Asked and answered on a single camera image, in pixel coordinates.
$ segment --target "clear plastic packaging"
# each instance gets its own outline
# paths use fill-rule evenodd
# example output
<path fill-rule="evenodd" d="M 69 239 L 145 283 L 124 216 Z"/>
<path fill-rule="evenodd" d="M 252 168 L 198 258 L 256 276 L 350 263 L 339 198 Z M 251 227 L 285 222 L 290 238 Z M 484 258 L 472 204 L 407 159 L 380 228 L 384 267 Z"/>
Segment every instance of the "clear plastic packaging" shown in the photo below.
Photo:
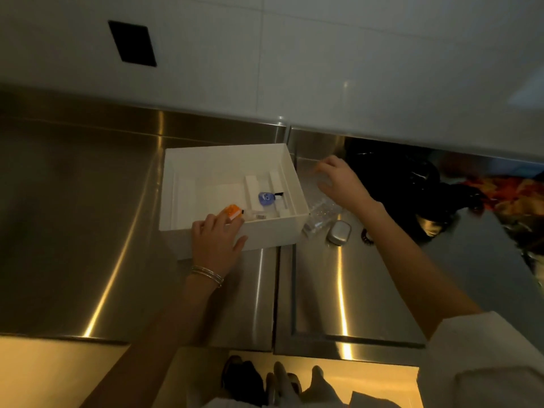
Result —
<path fill-rule="evenodd" d="M 318 200 L 309 210 L 309 219 L 303 227 L 306 236 L 310 237 L 324 226 L 338 219 L 342 207 L 334 203 L 328 197 Z"/>

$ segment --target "white plastic bin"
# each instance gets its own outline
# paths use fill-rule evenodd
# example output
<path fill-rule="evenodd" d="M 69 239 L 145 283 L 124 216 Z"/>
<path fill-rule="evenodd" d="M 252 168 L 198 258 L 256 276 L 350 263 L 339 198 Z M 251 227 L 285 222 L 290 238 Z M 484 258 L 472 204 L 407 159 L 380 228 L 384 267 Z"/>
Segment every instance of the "white plastic bin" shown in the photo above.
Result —
<path fill-rule="evenodd" d="M 283 196 L 263 207 L 259 192 Z M 193 222 L 228 205 L 244 210 L 244 250 L 296 243 L 309 215 L 283 143 L 167 149 L 161 196 L 159 229 L 179 260 L 192 256 Z"/>

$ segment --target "white sleeve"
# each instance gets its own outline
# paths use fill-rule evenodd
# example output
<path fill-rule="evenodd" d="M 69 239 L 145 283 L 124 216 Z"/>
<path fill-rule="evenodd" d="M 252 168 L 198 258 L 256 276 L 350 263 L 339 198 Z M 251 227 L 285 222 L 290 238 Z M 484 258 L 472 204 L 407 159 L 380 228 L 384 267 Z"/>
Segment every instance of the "white sleeve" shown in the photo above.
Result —
<path fill-rule="evenodd" d="M 417 383 L 425 408 L 542 406 L 544 356 L 495 312 L 458 316 L 432 336 Z"/>

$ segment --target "black square panel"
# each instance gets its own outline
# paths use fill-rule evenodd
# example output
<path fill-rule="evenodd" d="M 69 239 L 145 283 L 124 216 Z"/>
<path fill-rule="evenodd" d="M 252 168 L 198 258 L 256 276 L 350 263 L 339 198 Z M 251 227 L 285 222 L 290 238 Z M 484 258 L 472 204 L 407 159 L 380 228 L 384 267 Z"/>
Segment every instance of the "black square panel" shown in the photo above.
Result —
<path fill-rule="evenodd" d="M 108 24 L 122 61 L 157 67 L 146 26 L 111 20 Z"/>

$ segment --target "floor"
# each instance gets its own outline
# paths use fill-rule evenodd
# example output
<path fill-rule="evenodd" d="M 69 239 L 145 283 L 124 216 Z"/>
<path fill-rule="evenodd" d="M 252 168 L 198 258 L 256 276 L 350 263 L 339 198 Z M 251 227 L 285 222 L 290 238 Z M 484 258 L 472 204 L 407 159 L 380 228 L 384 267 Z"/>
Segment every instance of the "floor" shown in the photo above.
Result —
<path fill-rule="evenodd" d="M 77 408 L 125 351 L 125 346 L 85 342 L 0 337 L 0 408 Z M 387 398 L 402 408 L 422 407 L 417 368 L 362 362 L 230 352 L 251 360 L 262 377 L 280 361 L 295 373 L 303 389 L 311 369 L 319 365 L 343 402 L 352 391 Z M 219 392 L 229 352 L 181 348 L 153 408 L 201 406 Z"/>

